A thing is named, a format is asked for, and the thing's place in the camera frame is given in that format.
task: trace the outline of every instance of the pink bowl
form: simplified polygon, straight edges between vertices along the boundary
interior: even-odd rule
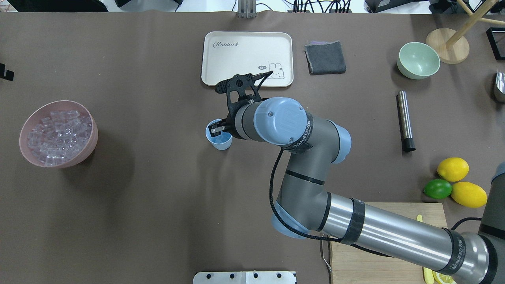
[[[71,111],[76,110],[81,114],[87,114],[91,118],[91,135],[89,137],[88,143],[84,146],[81,152],[77,154],[70,161],[56,165],[56,166],[46,166],[44,163],[40,162],[32,153],[30,148],[28,147],[28,133],[32,131],[32,129],[40,123],[40,120],[44,117],[48,117],[51,111]],[[28,162],[34,164],[35,166],[44,167],[44,168],[67,168],[70,166],[74,166],[84,161],[96,147],[96,142],[98,142],[98,128],[96,126],[95,120],[89,113],[88,109],[83,105],[73,101],[56,101],[50,104],[47,104],[37,111],[35,111],[25,122],[23,128],[21,128],[21,134],[19,135],[19,149]]]

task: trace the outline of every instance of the metal bracket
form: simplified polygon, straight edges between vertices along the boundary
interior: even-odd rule
[[[238,0],[239,18],[256,18],[256,0]]]
[[[8,81],[14,80],[14,72],[7,70],[7,68],[5,68],[5,64],[2,63],[0,63],[0,79],[5,79]]]
[[[199,272],[193,284],[296,284],[295,271]]]

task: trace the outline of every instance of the gray cloth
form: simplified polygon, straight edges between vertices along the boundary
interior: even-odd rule
[[[345,73],[346,66],[340,41],[312,41],[305,45],[309,71],[313,75]]]

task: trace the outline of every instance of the wooden pole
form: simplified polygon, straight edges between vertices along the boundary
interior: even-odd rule
[[[473,15],[473,12],[468,8],[468,6],[463,2],[463,0],[456,0],[458,1],[458,4],[460,4],[461,8],[467,12],[468,16]],[[490,24],[495,24],[495,25],[505,25],[504,21],[499,21],[499,20],[492,20],[492,19],[486,19],[486,18],[480,18],[479,21],[481,22],[486,22]]]
[[[494,4],[496,4],[496,2],[498,2],[498,0],[485,1],[484,4],[482,4],[482,6],[470,16],[463,27],[459,29],[453,36],[451,36],[450,39],[445,43],[446,48],[449,49],[453,44],[456,43],[456,41],[465,35],[465,33],[467,33],[467,31],[470,30],[473,25],[475,25],[475,23],[477,23],[477,21],[494,6]]]

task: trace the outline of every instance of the green lime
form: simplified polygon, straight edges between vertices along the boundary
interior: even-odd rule
[[[424,187],[424,194],[431,198],[446,198],[452,192],[452,185],[443,179],[434,179]]]

